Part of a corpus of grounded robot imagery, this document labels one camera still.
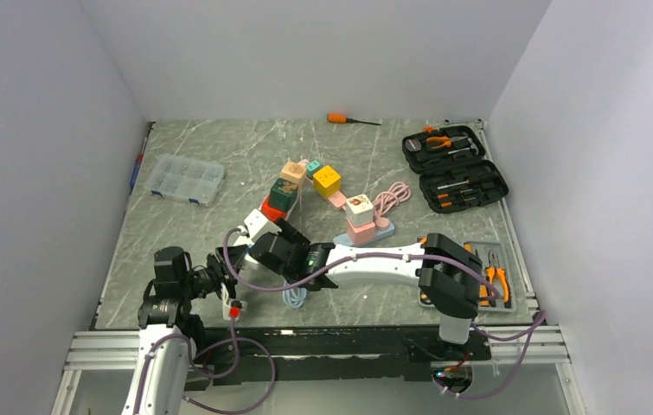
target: pink cord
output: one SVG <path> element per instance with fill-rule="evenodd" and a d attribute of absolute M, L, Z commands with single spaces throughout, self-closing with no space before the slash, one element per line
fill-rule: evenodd
<path fill-rule="evenodd" d="M 403 182 L 395 182 L 390 188 L 377 195 L 372 205 L 375 207 L 375 218 L 379 219 L 401 201 L 410 198 L 410 188 Z"/>

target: green cube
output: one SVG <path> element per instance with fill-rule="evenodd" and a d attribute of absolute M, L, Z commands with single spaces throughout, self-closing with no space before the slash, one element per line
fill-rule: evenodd
<path fill-rule="evenodd" d="M 270 188 L 269 204 L 281 212 L 287 212 L 298 198 L 298 185 L 280 178 Z"/>
<path fill-rule="evenodd" d="M 313 175 L 319 171 L 323 165 L 318 161 L 314 160 L 305 166 L 305 175 L 308 176 L 309 179 L 313 180 Z"/>

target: gray wall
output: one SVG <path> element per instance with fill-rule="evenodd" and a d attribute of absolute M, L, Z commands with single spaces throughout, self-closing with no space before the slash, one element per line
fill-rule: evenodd
<path fill-rule="evenodd" d="M 653 5 L 554 0 L 490 137 L 589 413 L 653 413 Z"/>
<path fill-rule="evenodd" d="M 0 1 L 0 413 L 51 410 L 144 126 L 79 2 Z"/>
<path fill-rule="evenodd" d="M 152 119 L 487 117 L 550 0 L 82 0 Z"/>

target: blue cord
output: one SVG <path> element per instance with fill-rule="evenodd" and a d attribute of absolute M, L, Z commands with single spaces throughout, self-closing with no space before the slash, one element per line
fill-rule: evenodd
<path fill-rule="evenodd" d="M 283 291 L 283 303 L 288 307 L 294 309 L 300 309 L 305 303 L 305 298 L 308 295 L 308 291 L 302 287 L 291 288 L 289 290 Z"/>

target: gray marble surface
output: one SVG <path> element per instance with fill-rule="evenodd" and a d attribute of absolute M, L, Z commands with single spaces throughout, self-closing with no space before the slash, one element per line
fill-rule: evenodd
<path fill-rule="evenodd" d="M 400 140 L 430 120 L 384 120 L 381 127 L 364 124 L 328 124 L 316 120 L 206 120 L 166 121 L 155 124 L 145 152 L 138 183 L 133 189 L 112 269 L 103 292 L 97 328 L 137 327 L 143 290 L 154 277 L 153 253 L 166 246 L 191 252 L 194 264 L 221 246 L 224 233 L 240 225 L 258 207 L 288 160 L 317 159 L 342 176 L 347 196 L 374 198 L 393 182 L 407 183 L 410 200 L 390 211 L 395 235 L 374 246 L 411 244 L 417 235 L 441 232 L 465 240 L 501 240 L 509 246 L 500 205 L 477 207 L 458 214 L 435 214 L 420 194 L 418 175 L 408 167 Z M 144 189 L 157 156 L 177 154 L 224 165 L 226 176 L 220 193 L 209 207 L 161 199 Z M 330 241 L 345 232 L 345 215 L 337 212 L 306 187 L 290 222 L 311 241 Z M 523 287 L 512 255 L 508 267 L 515 287 Z M 283 279 L 269 271 L 243 272 L 254 283 L 281 285 Z M 309 293 L 301 309 L 287 307 L 280 293 L 264 293 L 238 285 L 238 298 L 248 302 L 241 327 L 290 327 L 374 324 L 431 324 L 438 312 L 418 304 L 418 290 L 410 287 L 364 284 L 339 290 Z M 485 323 L 528 323 L 524 296 L 515 313 L 480 313 Z M 206 326 L 226 326 L 216 296 L 194 301 L 194 312 Z"/>

